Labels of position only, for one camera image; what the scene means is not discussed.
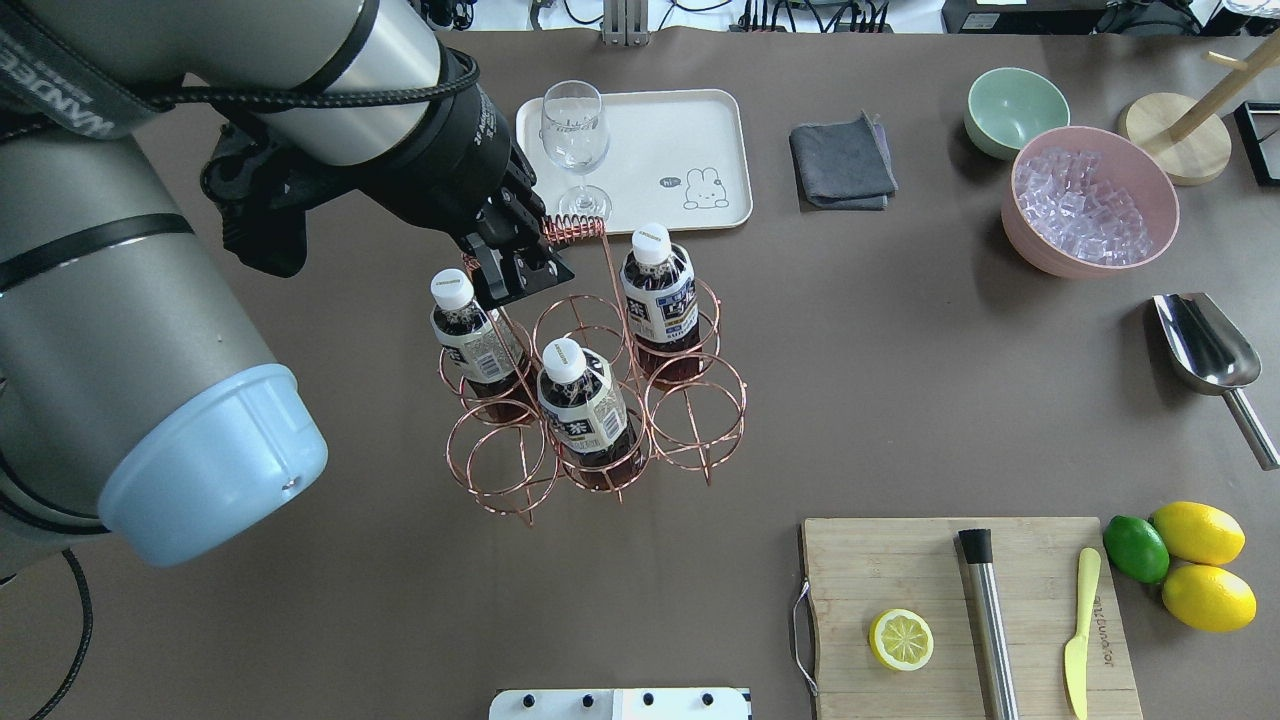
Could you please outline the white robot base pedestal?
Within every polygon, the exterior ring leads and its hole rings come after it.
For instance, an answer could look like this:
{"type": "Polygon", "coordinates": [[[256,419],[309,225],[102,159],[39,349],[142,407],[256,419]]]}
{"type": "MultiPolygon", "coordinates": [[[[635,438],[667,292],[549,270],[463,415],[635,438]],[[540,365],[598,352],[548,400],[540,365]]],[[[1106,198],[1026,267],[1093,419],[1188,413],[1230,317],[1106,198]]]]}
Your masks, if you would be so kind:
{"type": "Polygon", "coordinates": [[[489,719],[751,719],[750,691],[732,687],[508,689],[489,719]]]}

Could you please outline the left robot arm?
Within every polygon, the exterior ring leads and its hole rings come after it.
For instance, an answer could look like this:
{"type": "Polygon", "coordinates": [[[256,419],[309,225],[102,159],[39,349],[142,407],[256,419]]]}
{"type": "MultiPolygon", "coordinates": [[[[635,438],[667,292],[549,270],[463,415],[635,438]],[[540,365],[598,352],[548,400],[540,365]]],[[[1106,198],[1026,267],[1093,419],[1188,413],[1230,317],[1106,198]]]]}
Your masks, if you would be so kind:
{"type": "Polygon", "coordinates": [[[227,246],[276,275],[352,190],[451,236],[494,309],[570,281],[477,68],[407,1],[3,4],[3,577],[96,536],[184,562],[289,502],[326,443],[134,132],[229,122],[227,246]]]}

